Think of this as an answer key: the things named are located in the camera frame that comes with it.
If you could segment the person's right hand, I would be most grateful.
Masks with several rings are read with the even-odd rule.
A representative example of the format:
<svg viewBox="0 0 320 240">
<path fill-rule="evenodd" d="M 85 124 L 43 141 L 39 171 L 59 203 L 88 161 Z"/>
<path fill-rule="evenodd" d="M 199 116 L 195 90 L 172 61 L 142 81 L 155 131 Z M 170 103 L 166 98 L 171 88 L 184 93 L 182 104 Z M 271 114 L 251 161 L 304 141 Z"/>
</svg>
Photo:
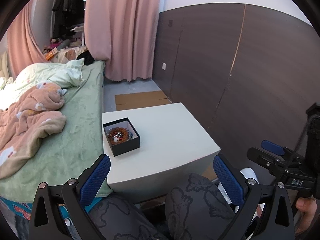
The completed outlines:
<svg viewBox="0 0 320 240">
<path fill-rule="evenodd" d="M 310 227 L 317 210 L 317 202 L 315 198 L 298 198 L 296 208 L 302 214 L 300 224 L 296 230 L 296 234 L 303 233 Z"/>
</svg>

